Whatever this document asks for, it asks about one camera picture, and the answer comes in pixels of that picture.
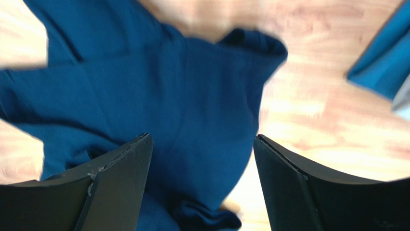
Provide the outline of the navy t shirt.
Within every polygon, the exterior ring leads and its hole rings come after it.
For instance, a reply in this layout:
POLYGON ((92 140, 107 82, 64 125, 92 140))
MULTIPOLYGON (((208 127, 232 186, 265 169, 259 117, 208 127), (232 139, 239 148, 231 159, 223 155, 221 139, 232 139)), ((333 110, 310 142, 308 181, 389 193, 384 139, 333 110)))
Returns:
POLYGON ((0 73, 0 116, 43 141, 41 179, 150 133, 137 230, 236 231, 219 209, 243 174, 280 40, 235 29, 183 36, 135 0, 27 0, 48 66, 0 73))

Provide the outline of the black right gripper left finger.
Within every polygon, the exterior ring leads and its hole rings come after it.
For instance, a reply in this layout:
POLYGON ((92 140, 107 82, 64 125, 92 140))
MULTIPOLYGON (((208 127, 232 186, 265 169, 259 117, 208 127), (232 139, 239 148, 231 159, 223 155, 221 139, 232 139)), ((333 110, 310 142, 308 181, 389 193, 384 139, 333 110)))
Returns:
POLYGON ((1 230, 135 230, 152 151, 144 133, 46 180, 1 185, 1 230))

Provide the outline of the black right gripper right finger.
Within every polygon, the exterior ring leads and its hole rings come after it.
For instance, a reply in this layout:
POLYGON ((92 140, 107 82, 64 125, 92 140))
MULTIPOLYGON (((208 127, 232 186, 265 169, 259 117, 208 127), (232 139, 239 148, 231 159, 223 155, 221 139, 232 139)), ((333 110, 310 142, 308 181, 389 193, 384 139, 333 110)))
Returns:
POLYGON ((296 154, 265 135, 254 144, 273 231, 407 231, 410 180, 350 175, 296 154))

